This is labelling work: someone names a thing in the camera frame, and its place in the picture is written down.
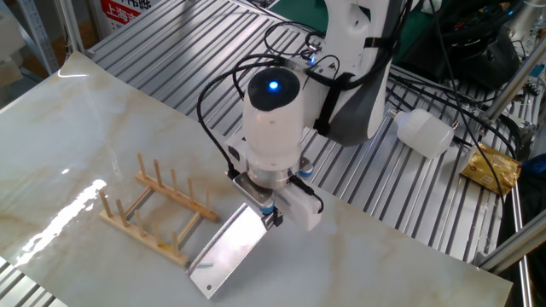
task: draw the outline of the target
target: gold packaging bag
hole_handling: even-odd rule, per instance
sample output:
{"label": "gold packaging bag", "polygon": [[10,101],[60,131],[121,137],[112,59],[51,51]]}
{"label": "gold packaging bag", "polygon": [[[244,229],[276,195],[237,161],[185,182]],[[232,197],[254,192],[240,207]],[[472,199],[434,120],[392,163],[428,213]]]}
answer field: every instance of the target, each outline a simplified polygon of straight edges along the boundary
{"label": "gold packaging bag", "polygon": [[[518,181],[518,177],[520,177],[521,163],[505,154],[499,153],[495,149],[488,148],[482,143],[479,146],[495,169],[495,173],[501,183],[502,195],[506,195],[514,187]],[[475,146],[468,153],[463,166],[461,175],[499,194],[497,182],[491,172],[491,168],[487,165],[484,157]]]}

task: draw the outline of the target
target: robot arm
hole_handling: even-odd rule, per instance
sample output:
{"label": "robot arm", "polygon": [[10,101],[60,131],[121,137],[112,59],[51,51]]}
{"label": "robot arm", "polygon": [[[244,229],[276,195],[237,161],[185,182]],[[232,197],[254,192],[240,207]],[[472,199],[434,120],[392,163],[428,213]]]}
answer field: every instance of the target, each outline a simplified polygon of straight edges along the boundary
{"label": "robot arm", "polygon": [[335,82],[309,79],[304,69],[258,72],[245,94],[243,128],[227,141],[241,173],[236,187],[264,214],[277,208],[306,230],[320,221],[323,203],[298,177],[304,126],[346,146],[375,134],[401,11],[408,9],[403,0],[326,4],[328,30],[317,58],[324,58],[324,77],[337,75]]}

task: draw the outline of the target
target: green cloth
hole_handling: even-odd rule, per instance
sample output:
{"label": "green cloth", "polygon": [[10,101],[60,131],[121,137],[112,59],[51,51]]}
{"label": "green cloth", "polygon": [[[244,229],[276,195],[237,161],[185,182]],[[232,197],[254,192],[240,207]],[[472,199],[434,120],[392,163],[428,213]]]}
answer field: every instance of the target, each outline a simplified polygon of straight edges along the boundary
{"label": "green cloth", "polygon": [[[408,52],[433,20],[430,14],[422,13],[421,8],[422,1],[417,4],[408,16],[408,21],[402,30],[400,52],[394,57],[394,63],[397,63]],[[290,20],[312,26],[322,32],[325,32],[328,28],[328,11],[324,0],[281,0],[270,10]]]}
{"label": "green cloth", "polygon": [[328,28],[328,10],[324,0],[281,0],[270,11],[322,32]]}

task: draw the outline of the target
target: white plastic bottle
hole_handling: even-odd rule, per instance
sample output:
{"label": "white plastic bottle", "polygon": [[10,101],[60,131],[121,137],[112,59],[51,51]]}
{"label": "white plastic bottle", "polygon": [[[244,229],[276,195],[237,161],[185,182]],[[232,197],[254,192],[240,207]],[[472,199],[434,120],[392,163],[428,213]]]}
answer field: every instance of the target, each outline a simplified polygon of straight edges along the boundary
{"label": "white plastic bottle", "polygon": [[409,113],[392,110],[391,115],[398,125],[400,141],[429,159],[439,157],[453,140],[453,129],[423,109]]}

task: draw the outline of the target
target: marble table surface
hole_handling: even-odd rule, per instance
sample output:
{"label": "marble table surface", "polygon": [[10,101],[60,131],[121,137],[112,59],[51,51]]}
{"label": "marble table surface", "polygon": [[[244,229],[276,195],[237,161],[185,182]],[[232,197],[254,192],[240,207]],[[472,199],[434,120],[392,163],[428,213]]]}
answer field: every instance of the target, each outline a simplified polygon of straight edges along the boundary
{"label": "marble table surface", "polygon": [[[206,300],[183,268],[99,218],[99,188],[126,206],[142,192],[138,151],[168,184],[174,168],[182,192],[193,178],[197,200],[212,190],[221,221],[183,246],[195,258],[245,202],[225,161],[194,120],[81,54],[0,112],[0,256],[68,306],[504,306],[512,286],[318,190],[316,229],[272,229]],[[141,212],[167,243],[193,215],[158,194]]]}

